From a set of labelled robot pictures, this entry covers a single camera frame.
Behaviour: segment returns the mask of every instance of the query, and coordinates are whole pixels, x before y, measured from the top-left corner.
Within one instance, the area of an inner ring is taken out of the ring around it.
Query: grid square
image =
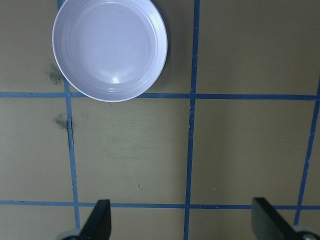
[[[0,200],[72,201],[66,104],[0,101]]]
[[[55,0],[5,0],[0,8],[0,91],[63,92],[52,50]]]
[[[308,176],[306,179],[305,192],[303,195],[303,205],[320,205],[320,125],[315,129],[315,137],[312,148],[311,162],[309,165]]]
[[[320,2],[202,0],[198,93],[315,95]]]
[[[299,226],[320,233],[319,210],[302,210],[300,213]]]
[[[0,205],[0,239],[54,240],[75,228],[73,207]]]
[[[314,102],[197,100],[191,202],[296,205]]]
[[[81,207],[81,226],[93,208]],[[111,208],[112,240],[179,240],[184,236],[184,209]]]
[[[80,202],[184,204],[186,99],[72,99]]]
[[[278,211],[293,223],[295,211]],[[251,229],[251,211],[240,209],[191,209],[189,240],[246,239],[257,240]]]

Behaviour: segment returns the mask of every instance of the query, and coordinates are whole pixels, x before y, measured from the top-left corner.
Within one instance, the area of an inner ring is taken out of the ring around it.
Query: white bowl
[[[150,0],[67,0],[54,21],[52,47],[72,86],[90,98],[120,102],[157,80],[168,41]]]

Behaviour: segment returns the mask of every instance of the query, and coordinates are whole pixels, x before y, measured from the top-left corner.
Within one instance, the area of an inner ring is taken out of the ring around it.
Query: blue grid line
[[[10,92],[0,91],[0,98],[64,98],[64,92]]]
[[[74,207],[74,202],[67,201],[19,201],[19,200],[0,200],[0,205],[15,206],[56,206],[56,207]],[[94,207],[95,202],[79,202],[79,207]],[[185,204],[167,204],[167,203],[111,203],[112,208],[142,208],[142,209],[185,209]],[[297,210],[296,205],[273,205],[276,210]],[[190,209],[200,210],[251,210],[251,205],[223,205],[223,204],[190,204]],[[301,210],[320,211],[320,205],[305,205]]]
[[[12,201],[2,200],[0,205],[23,205],[23,206],[57,206],[57,207],[73,207],[74,202],[67,201]]]
[[[189,238],[190,222],[190,203],[191,203],[191,181],[192,181],[192,161],[194,151],[194,128],[195,128],[195,110],[197,92],[197,72],[198,72],[198,47],[199,47],[199,21],[200,21],[200,0],[194,0],[193,7],[193,45],[192,45],[192,66],[190,83],[190,111],[189,111],[189,132],[188,132],[188,150],[186,166],[186,187],[185,187],[185,208],[184,208],[184,227],[183,239]]]
[[[319,83],[318,83],[317,96],[320,96],[320,79],[319,79]],[[312,148],[313,148],[314,140],[315,140],[315,132],[316,132],[316,126],[317,126],[317,121],[318,121],[319,108],[320,108],[320,101],[317,100],[317,101],[315,101],[315,104],[314,104],[308,147],[307,147],[307,151],[306,151],[303,173],[302,173],[301,184],[300,184],[300,191],[299,191],[298,202],[297,202],[297,210],[296,210],[295,217],[294,217],[294,225],[297,225],[299,223],[299,219],[300,219],[301,206],[302,206],[303,199],[304,199],[308,171],[309,171],[309,166],[310,166],[310,162],[311,162]]]
[[[71,105],[70,85],[66,79],[64,80],[64,92],[65,92],[65,106],[66,106],[66,114],[67,114],[67,131],[68,131],[68,146],[69,146],[72,194],[73,194],[73,202],[74,202],[74,218],[75,218],[75,227],[79,229],[80,213],[79,213],[79,200],[78,200],[75,147],[74,147],[74,137],[73,137],[73,131],[72,131],[72,105]]]
[[[87,98],[81,92],[71,92],[71,98]],[[9,92],[0,91],[0,98],[64,98],[64,92]],[[139,99],[212,99],[212,100],[293,100],[317,101],[318,95],[298,94],[214,94],[214,93],[161,93],[145,92]]]

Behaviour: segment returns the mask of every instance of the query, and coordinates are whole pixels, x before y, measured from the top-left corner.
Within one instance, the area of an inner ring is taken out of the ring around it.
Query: smudge
[[[62,86],[64,84],[64,75],[61,73],[60,69],[54,64],[51,64],[50,71],[46,74],[49,76],[50,82],[53,85]]]
[[[54,118],[54,122],[61,129],[67,129],[67,115],[66,114],[59,114],[57,117]]]

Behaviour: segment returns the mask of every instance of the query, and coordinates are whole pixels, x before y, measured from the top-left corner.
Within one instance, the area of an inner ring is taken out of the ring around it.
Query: plate center
[[[104,2],[86,9],[71,32],[76,65],[91,81],[138,82],[155,58],[152,25],[139,9],[123,3]]]

